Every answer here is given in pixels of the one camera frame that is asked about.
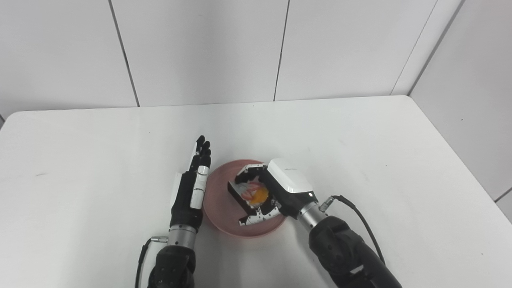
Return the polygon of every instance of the robotic hand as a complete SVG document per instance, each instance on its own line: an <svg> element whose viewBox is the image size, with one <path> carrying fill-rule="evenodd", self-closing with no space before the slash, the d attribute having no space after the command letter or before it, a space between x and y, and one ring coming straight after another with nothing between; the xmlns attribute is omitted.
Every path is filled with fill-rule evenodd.
<svg viewBox="0 0 512 288"><path fill-rule="evenodd" d="M385 266L378 245L381 259L346 222L325 214L333 199L338 199L353 208L369 230L350 201L342 196L331 196L319 205L306 177L282 158L273 159L268 165L247 165L238 173L235 183L248 182L256 176L267 187L269 196L279 202L279 211L299 220L309 232L309 248L338 287L401 288Z"/></svg>
<svg viewBox="0 0 512 288"><path fill-rule="evenodd" d="M210 142L205 141L204 136L199 137L190 168L181 174L176 200L171 209L167 246L157 254L155 267L149 277L149 288L194 288L194 243L203 220L201 207L211 163L210 155Z"/></svg>
<svg viewBox="0 0 512 288"><path fill-rule="evenodd" d="M211 163L209 147L209 141L205 141L204 136L199 137L189 170L181 175L171 210L169 235L152 237L142 247L135 288L139 288L140 269L151 241L167 242L167 246L157 254L148 288L194 288L194 243L203 219L201 207ZM401 288L382 257L379 259L343 220L325 214L333 199L338 199L353 208L369 230L368 224L350 201L342 196L331 196L319 205L313 187L303 174L281 158L272 160L268 165L247 165L236 176L235 184L252 181L257 176L268 189L272 200L268 211L260 209L259 213L274 216L275 206L283 215L298 219L309 232L310 249L338 287ZM250 224L253 219L247 220L246 224Z"/></svg>

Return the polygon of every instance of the black fingertip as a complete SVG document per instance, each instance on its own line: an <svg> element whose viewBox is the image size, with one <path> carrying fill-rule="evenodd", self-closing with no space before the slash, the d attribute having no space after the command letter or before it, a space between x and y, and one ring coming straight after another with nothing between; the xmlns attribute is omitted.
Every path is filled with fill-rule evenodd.
<svg viewBox="0 0 512 288"><path fill-rule="evenodd" d="M210 148L210 141L206 141L201 148L205 149L205 150L209 149Z"/></svg>
<svg viewBox="0 0 512 288"><path fill-rule="evenodd" d="M204 135L199 136L199 138L197 138L197 141L196 141L197 142L197 146L200 147L201 145L203 145L204 140L206 140L206 138L204 138Z"/></svg>
<svg viewBox="0 0 512 288"><path fill-rule="evenodd" d="M199 166L206 166L210 168L211 165L211 157L209 155L201 156L201 160L199 161Z"/></svg>

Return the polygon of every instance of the silver cylinder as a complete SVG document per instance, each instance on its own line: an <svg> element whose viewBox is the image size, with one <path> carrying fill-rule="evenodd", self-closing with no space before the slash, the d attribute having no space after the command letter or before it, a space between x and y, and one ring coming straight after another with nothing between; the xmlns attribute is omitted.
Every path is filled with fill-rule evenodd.
<svg viewBox="0 0 512 288"><path fill-rule="evenodd" d="M196 229L188 225L173 225L169 230L167 245L183 246L194 249Z"/></svg>
<svg viewBox="0 0 512 288"><path fill-rule="evenodd" d="M297 218L309 232L325 217L326 215L320 211L318 203L311 202L300 210Z"/></svg>

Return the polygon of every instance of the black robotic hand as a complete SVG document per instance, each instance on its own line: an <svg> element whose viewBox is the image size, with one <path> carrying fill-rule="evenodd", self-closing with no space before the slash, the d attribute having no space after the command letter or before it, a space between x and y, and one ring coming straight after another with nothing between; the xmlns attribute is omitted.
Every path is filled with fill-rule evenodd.
<svg viewBox="0 0 512 288"><path fill-rule="evenodd" d="M194 288L196 254L194 243L203 220L204 190L211 163L210 142L197 139L189 170L181 174L171 209L167 246L157 254L149 288Z"/></svg>
<svg viewBox="0 0 512 288"><path fill-rule="evenodd" d="M282 158L273 159L268 165L247 165L235 182L251 181L256 176L267 187L269 196L279 202L279 211L298 219L309 232L309 248L338 287L401 288L385 266L383 257L379 259L346 222L325 214L332 200L339 199L354 209L369 229L351 202L342 196L332 196L319 205L306 177ZM376 241L374 243L381 255Z"/></svg>

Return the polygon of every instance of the cable connector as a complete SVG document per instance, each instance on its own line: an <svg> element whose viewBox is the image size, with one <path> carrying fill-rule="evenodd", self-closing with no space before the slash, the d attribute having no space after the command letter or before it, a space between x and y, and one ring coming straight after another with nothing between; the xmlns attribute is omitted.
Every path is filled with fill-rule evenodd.
<svg viewBox="0 0 512 288"><path fill-rule="evenodd" d="M153 236L150 238L151 242L167 243L169 238L167 236Z"/></svg>
<svg viewBox="0 0 512 288"><path fill-rule="evenodd" d="M329 196L329 198L327 198L327 200L324 201L324 203L322 203L322 205L320 205L320 207L318 208L322 213L325 213L325 211L327 210L327 208L329 208L329 206L334 202L334 197L332 196Z"/></svg>

